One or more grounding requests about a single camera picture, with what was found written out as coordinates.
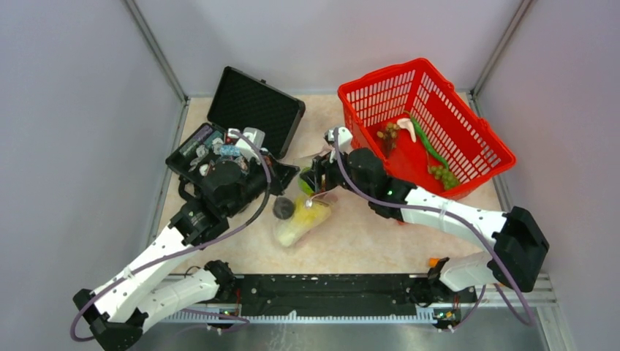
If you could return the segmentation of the dark purple toy fruit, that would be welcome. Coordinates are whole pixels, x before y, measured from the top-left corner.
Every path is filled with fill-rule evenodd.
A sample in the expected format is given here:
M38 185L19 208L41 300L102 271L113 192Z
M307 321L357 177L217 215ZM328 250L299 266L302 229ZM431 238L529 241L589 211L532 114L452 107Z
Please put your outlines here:
M280 220L287 220L295 213L295 203L287 197L277 197L273 203L272 213Z

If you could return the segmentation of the green toy grape bunch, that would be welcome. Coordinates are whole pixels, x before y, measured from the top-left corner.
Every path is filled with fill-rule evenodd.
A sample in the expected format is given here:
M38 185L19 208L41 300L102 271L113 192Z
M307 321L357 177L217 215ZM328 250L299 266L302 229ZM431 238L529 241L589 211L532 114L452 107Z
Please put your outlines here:
M442 184L445 191L451 190L460 184L456 176L442 165L430 166L428 172Z

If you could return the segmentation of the green toy apple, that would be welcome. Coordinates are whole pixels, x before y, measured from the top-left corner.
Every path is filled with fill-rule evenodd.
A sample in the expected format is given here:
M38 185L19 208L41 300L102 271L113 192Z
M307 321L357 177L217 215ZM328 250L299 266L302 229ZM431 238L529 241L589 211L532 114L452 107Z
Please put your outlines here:
M310 167L305 167L301 170L298 178L298 186L302 193L312 196L316 193L314 171Z

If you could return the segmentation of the yellow toy cabbage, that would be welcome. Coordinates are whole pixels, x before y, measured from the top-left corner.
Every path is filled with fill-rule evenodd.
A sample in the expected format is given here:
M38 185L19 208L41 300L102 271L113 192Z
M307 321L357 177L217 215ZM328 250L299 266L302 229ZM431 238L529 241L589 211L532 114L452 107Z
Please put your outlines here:
M295 213L287 220L276 219L273 227L273 234L276 241L283 247L295 245L305 234L321 225L331 214L332 209L329 203L321 200L314 200L311 197L301 194L294 200Z

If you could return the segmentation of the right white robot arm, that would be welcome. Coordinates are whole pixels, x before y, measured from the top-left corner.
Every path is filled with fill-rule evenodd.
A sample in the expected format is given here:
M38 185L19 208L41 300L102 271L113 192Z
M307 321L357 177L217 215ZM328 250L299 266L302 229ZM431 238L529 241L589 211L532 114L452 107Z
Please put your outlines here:
M325 182L325 190L341 187L365 199L381 217L432 227L481 248L439 261L428 282L434 299L448 301L460 290L484 284L502 284L517 293L534 289L550 245L527 209L488 211L388 175L370 149L347 151L352 133L346 127L329 129L324 139L330 153L317 157L311 171Z

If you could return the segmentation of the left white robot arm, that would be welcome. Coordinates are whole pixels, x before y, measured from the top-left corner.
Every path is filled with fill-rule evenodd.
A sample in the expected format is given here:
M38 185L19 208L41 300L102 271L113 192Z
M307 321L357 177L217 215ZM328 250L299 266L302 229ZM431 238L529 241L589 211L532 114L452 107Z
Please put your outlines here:
M182 262L251 225L237 228L229 220L254 200L261 203L284 194L299 167L279 162L263 145L263 131L221 129L202 124L167 158L180 178L181 209L148 247L110 281L77 292L73 301L91 338L104 350L128 350L159 321L214 299L225 302L234 293L234 276L226 263L213 261L167 286L162 280Z

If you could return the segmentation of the clear zip top bag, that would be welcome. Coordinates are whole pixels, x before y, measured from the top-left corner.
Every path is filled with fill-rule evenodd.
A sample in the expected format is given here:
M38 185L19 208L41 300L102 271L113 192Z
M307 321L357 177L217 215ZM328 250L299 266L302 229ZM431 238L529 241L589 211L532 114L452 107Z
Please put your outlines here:
M276 218L273 234L283 247L294 246L305 234L320 226L333 213L339 201L332 190L325 189L325 177L314 177L320 161L329 160L333 147L325 146L316 154L298 158L294 165L300 168L285 193L273 204Z

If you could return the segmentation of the brown toy grape bunch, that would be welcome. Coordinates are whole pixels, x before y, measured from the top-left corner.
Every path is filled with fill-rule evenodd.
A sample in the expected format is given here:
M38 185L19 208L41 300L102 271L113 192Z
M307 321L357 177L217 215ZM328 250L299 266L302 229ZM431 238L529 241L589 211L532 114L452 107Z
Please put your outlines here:
M389 156L391 151L396 148L399 130L400 127L392 122L387 122L377 130L376 136L379 138L382 151L386 156Z

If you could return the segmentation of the red plastic basket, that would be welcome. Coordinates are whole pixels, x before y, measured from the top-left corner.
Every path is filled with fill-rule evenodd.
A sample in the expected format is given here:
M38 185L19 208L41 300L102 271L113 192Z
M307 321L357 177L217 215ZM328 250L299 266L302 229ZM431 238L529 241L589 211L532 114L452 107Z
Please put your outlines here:
M337 90L353 148L386 171L460 200L516 163L513 152L426 58L394 64Z

